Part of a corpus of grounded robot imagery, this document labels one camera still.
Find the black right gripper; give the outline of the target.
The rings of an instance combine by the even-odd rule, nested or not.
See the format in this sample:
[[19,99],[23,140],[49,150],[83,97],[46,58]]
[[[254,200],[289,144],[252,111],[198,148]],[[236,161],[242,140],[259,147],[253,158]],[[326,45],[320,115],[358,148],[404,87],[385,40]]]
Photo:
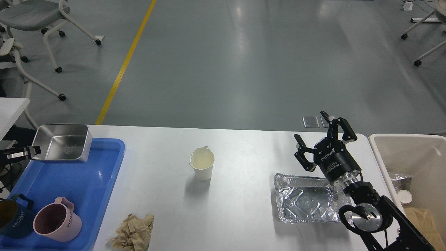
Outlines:
[[[297,142],[295,158],[308,172],[313,172],[318,165],[331,185],[346,173],[359,175],[361,168],[345,145],[345,143],[358,140],[349,122],[342,117],[336,119],[329,116],[325,111],[320,111],[320,114],[329,124],[327,137],[314,146],[315,153],[314,149],[306,146],[300,135],[294,135]],[[339,128],[343,131],[341,140],[339,140]],[[314,154],[314,162],[308,161],[305,153]]]

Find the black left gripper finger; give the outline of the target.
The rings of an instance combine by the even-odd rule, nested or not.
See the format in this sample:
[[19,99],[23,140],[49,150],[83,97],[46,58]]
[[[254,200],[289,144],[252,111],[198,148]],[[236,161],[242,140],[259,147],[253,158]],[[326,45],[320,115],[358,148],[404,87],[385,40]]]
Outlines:
[[27,146],[22,148],[10,148],[0,151],[1,161],[21,161],[32,159],[41,153],[40,146]]

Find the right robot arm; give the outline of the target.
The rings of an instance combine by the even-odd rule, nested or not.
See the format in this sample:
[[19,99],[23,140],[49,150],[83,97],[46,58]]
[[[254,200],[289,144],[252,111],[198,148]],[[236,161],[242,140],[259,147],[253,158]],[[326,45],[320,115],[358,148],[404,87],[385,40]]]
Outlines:
[[[359,235],[369,251],[433,251],[434,247],[397,206],[388,197],[380,196],[370,182],[362,180],[362,170],[346,148],[347,143],[358,139],[349,122],[325,111],[321,111],[321,116],[328,123],[327,136],[309,148],[300,135],[294,135],[294,156],[304,170],[312,172],[319,167],[331,185],[340,185],[354,201],[354,205],[339,209],[344,226]],[[386,231],[393,220],[400,231],[394,242],[382,247],[373,233]]]

